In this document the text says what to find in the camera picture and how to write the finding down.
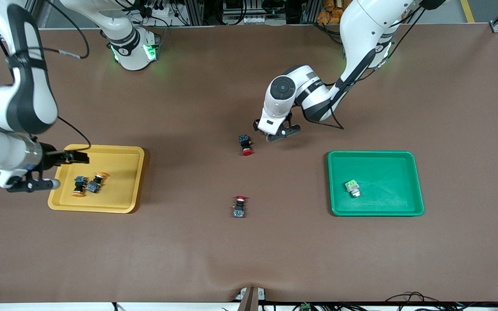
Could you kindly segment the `yellow button with black body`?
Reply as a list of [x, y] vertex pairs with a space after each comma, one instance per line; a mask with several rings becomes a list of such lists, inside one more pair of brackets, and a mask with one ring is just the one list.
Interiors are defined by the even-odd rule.
[[86, 190], [91, 193], [99, 193], [103, 182], [107, 177], [106, 173], [98, 172], [95, 174], [95, 177], [87, 183]]
[[73, 196], [83, 197], [85, 193], [85, 187], [87, 187], [87, 178], [85, 176], [77, 176], [74, 179], [74, 190]]

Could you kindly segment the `yellow plastic tray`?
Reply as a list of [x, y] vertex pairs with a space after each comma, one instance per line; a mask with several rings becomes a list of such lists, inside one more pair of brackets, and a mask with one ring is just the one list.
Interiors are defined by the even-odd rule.
[[128, 214], [138, 203], [145, 152], [140, 147], [93, 144], [88, 164], [62, 165], [48, 206], [61, 211]]

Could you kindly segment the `green plastic tray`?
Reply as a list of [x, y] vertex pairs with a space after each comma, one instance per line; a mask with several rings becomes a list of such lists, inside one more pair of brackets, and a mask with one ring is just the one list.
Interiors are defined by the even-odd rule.
[[[414, 155], [407, 150], [332, 150], [330, 209], [338, 217], [420, 217], [425, 211]], [[359, 197], [345, 183], [356, 180]]]

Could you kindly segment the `white power strip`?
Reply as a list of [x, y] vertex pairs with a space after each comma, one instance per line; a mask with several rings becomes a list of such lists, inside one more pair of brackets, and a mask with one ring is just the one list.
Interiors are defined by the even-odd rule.
[[222, 17], [224, 24], [266, 24], [268, 20], [267, 15], [247, 15], [241, 19], [241, 16], [236, 15], [223, 15]]

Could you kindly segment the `brown table mat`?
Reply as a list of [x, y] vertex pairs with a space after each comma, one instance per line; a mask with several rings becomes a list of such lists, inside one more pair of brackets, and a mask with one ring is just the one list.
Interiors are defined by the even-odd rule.
[[[47, 191], [0, 189], [0, 302], [383, 301], [421, 292], [498, 301], [498, 34], [488, 24], [415, 26], [335, 114], [269, 143], [253, 132], [265, 90], [308, 64], [326, 82], [340, 47], [313, 26], [172, 29], [160, 60], [124, 70], [97, 30], [89, 59], [47, 54], [63, 118], [93, 144], [138, 146], [132, 214], [48, 207]], [[243, 156], [238, 137], [251, 138]], [[330, 150], [409, 150], [421, 217], [330, 213]], [[235, 218], [236, 196], [247, 197]]]

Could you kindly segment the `orange snack bags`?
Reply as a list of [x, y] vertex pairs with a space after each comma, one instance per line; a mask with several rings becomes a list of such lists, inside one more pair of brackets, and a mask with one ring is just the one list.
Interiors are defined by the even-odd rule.
[[322, 0], [322, 7], [318, 12], [316, 23], [321, 25], [339, 24], [344, 11], [352, 0]]

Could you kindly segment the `metal table clamp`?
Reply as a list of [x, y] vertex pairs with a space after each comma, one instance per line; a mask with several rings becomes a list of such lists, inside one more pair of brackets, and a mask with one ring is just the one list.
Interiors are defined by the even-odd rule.
[[239, 301], [237, 311], [265, 311], [265, 288], [245, 287], [241, 289], [235, 301]]

